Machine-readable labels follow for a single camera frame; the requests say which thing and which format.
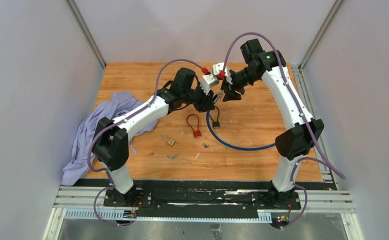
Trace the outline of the blue cable lock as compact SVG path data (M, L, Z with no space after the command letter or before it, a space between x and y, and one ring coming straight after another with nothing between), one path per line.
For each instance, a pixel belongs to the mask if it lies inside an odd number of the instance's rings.
M219 93L216 93L215 96L213 97L214 108L217 109L217 112L218 112L216 120L214 120L210 116L209 110L206 112L206 124L207 124L208 130L210 131L212 136L217 141L219 141L225 148L231 148L231 149L240 150L240 151L260 151L260 150L266 150L266 149L269 149L269 148L276 146L276 143L272 143L272 144L268 144L268 145L261 146L261 147L240 147L240 146L235 146L235 145L232 145L230 143L227 143L224 140L222 140L221 138L219 138L219 136L216 135L216 133L214 132L214 129L218 129L220 127L220 124L219 124L220 110L216 106L216 103L222 98L223 95L224 95L224 91L221 90Z

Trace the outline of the black cable lock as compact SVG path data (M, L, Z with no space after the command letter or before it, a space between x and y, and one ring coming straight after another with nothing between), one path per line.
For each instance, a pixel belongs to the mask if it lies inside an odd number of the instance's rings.
M219 121L220 109L217 106L215 106L214 110L216 110L216 118L213 118L211 115L209 115L209 118L212 121L212 128L219 129L221 127L220 121Z

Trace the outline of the red cable lock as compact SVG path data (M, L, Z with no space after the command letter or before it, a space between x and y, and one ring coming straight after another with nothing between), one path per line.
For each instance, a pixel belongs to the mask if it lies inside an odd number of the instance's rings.
M186 123L192 129L192 134L195 139L202 137L202 133L200 131L200 118L197 114L189 114L186 117Z

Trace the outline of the brass padlock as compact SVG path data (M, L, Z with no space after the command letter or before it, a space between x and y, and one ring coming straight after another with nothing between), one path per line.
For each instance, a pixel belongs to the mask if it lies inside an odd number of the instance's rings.
M166 134L163 134L163 135L161 136L161 138L162 138L165 142L167 142L167 144L169 144L170 146L173 146L173 145L176 143L176 141L175 141L173 138L171 138L170 136L168 136L168 135L166 135Z

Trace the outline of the brass padlock keys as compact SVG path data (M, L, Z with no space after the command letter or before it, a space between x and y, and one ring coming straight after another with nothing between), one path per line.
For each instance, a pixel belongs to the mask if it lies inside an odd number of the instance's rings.
M174 155L167 155L167 157L170 159L170 160L176 160L178 158L179 154L174 154Z

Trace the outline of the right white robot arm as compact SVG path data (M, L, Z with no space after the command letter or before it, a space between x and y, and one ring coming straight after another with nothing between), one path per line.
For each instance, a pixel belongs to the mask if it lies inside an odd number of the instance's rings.
M321 119L315 119L302 103L294 88L286 62L273 47L264 51L258 39L248 40L240 48L247 66L235 72L226 62L212 67L222 81L223 101L241 100L245 87L263 81L271 91L283 118L285 132L275 139L279 153L277 172L272 179L268 202L274 208L287 204L294 192L294 180L300 160L306 157L324 129Z

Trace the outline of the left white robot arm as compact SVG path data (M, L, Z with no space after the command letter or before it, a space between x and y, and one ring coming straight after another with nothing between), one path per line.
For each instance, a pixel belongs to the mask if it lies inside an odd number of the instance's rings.
M122 206L129 207L136 200L127 168L129 141L149 124L183 107L192 105L200 113L212 110L212 87L218 83L211 72L198 78L193 70L182 67L147 102L120 117L99 120L90 152L103 164L110 188L117 191L116 200Z

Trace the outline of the lavender cloth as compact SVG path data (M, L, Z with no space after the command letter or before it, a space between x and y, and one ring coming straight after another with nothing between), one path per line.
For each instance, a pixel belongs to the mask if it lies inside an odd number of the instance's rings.
M95 130L100 119L113 119L129 113L143 104L127 91L120 91L110 95L111 100L98 104L94 111L79 125L73 141L71 158L63 168L61 184L72 186L77 180L89 172L87 154L95 137Z

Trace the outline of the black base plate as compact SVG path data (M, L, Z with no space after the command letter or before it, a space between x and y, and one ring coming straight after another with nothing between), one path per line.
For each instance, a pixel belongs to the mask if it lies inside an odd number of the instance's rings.
M128 207L141 217L248 219L259 210L301 210L295 190L278 193L270 181L135 180L127 193L107 190L105 207Z

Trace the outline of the aluminium frame rails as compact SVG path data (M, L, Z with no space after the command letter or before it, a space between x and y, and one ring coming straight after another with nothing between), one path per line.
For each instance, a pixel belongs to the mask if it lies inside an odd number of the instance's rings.
M258 210L255 218L140 216L129 207L104 206L107 182L84 179L61 186L45 240L362 240L348 191L333 183L305 182L301 210Z

